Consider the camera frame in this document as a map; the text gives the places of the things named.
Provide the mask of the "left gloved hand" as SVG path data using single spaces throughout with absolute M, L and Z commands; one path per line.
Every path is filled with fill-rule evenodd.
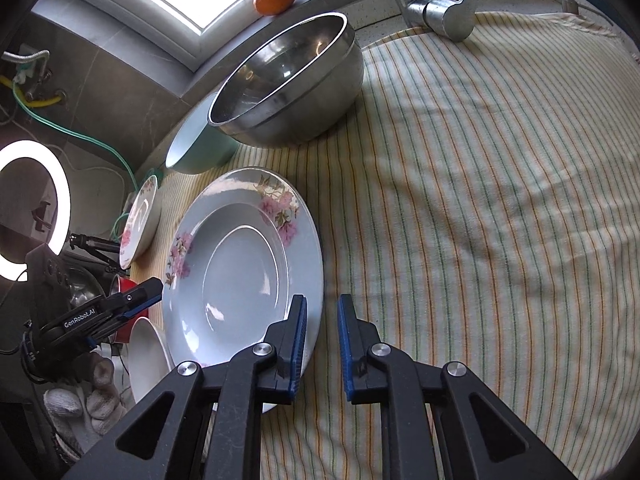
M 126 414 L 114 385 L 114 364 L 98 352 L 78 358 L 69 378 L 42 395 L 62 459 L 73 465 Z

